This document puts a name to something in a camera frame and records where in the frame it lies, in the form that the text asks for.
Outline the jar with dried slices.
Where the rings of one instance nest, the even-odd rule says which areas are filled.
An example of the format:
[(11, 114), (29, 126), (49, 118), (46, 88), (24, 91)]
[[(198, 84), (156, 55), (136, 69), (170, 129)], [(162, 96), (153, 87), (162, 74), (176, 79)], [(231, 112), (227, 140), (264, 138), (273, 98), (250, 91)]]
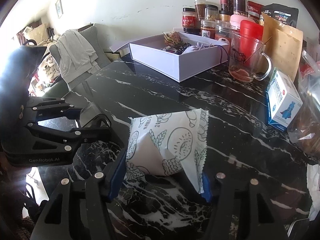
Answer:
[(216, 21), (219, 19), (219, 8), (213, 4), (205, 6), (205, 19), (209, 21)]

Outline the blue white medicine box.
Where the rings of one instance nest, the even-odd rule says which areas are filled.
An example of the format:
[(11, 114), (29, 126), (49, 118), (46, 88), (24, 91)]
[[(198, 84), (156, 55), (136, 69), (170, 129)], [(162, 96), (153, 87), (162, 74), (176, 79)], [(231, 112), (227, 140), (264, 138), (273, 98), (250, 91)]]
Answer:
[(267, 123), (285, 132), (303, 102), (291, 78), (274, 69), (266, 89)]

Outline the brown spice jar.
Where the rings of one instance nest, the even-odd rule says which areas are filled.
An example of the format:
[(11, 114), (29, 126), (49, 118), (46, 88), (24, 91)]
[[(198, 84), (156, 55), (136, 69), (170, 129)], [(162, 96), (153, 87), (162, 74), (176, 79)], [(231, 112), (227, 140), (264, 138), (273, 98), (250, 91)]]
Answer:
[(205, 18), (206, 2), (206, 0), (195, 0), (195, 12), (199, 21)]

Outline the white open gift box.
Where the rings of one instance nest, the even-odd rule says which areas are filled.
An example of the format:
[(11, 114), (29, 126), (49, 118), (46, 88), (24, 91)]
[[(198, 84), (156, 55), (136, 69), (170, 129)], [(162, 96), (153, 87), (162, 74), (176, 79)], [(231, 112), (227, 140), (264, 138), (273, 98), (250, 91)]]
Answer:
[(110, 46), (110, 49), (116, 52), (127, 47), (133, 60), (177, 82), (182, 82), (228, 61), (229, 45), (225, 42), (182, 32), (179, 35), (182, 41), (192, 46), (202, 44), (204, 48), (181, 55), (164, 51), (164, 35), (160, 34), (118, 42)]

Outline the dark transparent plastic case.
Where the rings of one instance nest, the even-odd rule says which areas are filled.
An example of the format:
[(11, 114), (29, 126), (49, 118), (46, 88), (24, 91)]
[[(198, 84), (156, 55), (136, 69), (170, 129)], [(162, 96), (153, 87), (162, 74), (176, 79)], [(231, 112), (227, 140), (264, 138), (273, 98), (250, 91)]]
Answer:
[(107, 115), (93, 102), (81, 110), (79, 124), (81, 128), (111, 127), (111, 122)]

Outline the clear jar red powder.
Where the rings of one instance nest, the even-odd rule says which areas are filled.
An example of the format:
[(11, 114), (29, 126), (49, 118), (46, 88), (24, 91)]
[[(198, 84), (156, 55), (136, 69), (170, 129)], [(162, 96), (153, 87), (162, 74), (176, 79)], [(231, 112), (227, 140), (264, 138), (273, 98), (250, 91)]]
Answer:
[(211, 20), (201, 20), (201, 36), (215, 38), (216, 22)]

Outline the tall jar brown label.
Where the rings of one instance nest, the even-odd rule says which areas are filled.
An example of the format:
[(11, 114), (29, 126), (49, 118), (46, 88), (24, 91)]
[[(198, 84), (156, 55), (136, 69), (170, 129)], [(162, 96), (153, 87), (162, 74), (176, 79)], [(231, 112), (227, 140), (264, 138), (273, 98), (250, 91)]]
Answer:
[(248, 17), (248, 0), (233, 0), (233, 14)]

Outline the glass mug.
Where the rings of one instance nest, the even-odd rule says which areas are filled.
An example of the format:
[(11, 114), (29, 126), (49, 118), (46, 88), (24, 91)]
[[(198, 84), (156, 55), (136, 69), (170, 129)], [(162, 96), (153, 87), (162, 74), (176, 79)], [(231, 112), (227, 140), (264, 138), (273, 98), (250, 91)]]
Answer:
[(260, 40), (232, 33), (228, 66), (231, 76), (245, 83), (267, 78), (273, 66), (265, 47)]

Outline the white bread print packet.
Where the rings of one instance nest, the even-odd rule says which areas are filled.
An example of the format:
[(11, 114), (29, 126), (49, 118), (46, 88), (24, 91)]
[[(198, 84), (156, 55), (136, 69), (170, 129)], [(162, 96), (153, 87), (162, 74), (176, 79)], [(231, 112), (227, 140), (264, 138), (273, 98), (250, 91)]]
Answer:
[(208, 115), (208, 111), (199, 108), (132, 119), (126, 153), (127, 179), (184, 171), (195, 191), (203, 193)]

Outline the pink lidded jar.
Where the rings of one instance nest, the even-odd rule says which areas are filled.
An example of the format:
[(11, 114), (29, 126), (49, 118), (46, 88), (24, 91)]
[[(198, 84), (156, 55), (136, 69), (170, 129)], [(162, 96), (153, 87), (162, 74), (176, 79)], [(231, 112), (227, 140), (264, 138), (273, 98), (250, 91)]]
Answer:
[(241, 15), (237, 15), (237, 14), (233, 14), (230, 16), (230, 26), (233, 30), (237, 30), (239, 31), (240, 30), (240, 23), (241, 21), (243, 20), (246, 20), (246, 21), (249, 21), (249, 22), (253, 22), (254, 23), (254, 20), (252, 20), (251, 18), (249, 17), (245, 17), (245, 16), (241, 16)]

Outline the grey leaf pattern chair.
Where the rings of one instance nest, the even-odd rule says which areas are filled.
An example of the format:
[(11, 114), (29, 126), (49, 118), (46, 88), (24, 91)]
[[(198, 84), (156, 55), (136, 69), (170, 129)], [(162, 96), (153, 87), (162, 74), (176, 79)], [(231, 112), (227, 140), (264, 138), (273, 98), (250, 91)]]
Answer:
[(65, 31), (49, 51), (69, 90), (111, 63), (98, 42), (94, 25), (83, 31)]

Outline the brown patterned snack wrapper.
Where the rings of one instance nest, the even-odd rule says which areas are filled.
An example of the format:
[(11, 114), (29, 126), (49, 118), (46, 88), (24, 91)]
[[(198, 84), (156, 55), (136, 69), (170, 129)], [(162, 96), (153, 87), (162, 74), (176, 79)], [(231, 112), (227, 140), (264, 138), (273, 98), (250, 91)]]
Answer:
[(172, 31), (170, 33), (163, 33), (164, 42), (167, 46), (176, 47), (180, 46), (183, 41), (178, 32)]

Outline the red cylindrical canister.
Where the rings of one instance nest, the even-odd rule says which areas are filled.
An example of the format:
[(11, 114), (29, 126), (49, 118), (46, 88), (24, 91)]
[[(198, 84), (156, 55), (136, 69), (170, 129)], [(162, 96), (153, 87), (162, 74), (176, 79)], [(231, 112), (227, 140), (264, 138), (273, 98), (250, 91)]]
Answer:
[(240, 23), (240, 53), (245, 56), (243, 65), (249, 70), (258, 61), (264, 27), (246, 20)]

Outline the white cloth on chair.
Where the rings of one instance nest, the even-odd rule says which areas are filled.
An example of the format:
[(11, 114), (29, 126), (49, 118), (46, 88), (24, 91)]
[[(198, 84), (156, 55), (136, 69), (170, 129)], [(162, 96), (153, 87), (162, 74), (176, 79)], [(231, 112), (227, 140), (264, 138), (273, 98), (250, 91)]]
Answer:
[(61, 57), (60, 73), (67, 83), (73, 82), (85, 72), (93, 74), (100, 70), (95, 49), (76, 30), (67, 30), (55, 45)]

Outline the black scrunchie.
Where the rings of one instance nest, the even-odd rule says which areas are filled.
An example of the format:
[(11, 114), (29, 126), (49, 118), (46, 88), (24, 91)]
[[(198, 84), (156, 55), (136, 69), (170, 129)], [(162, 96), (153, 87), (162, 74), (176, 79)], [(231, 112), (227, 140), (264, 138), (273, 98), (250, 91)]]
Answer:
[(187, 48), (189, 48), (191, 46), (190, 43), (184, 43), (183, 45), (181, 46), (177, 46), (175, 49), (176, 49), (176, 54), (177, 55), (181, 55)]

